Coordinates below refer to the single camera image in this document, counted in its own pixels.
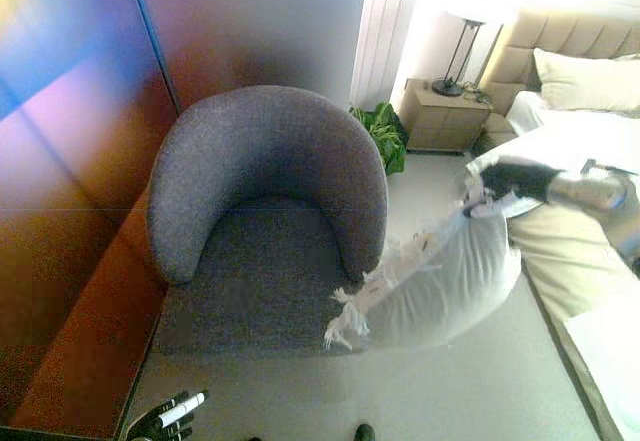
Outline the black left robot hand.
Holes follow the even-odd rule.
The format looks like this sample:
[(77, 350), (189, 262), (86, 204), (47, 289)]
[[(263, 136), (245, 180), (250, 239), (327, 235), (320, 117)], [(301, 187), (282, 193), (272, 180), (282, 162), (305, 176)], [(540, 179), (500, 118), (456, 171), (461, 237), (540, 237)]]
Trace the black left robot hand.
[(186, 440), (195, 411), (210, 397), (208, 390), (190, 395), (181, 391), (138, 417), (128, 428), (126, 440)]

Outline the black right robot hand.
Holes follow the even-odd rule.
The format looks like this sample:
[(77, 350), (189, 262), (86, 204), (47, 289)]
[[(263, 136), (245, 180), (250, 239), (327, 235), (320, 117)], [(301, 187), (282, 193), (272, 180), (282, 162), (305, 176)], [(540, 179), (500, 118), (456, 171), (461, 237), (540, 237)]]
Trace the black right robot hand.
[(531, 198), (546, 202), (548, 188), (560, 170), (542, 164), (516, 164), (498, 161), (481, 173), (483, 185), (494, 200), (514, 194), (518, 198)]

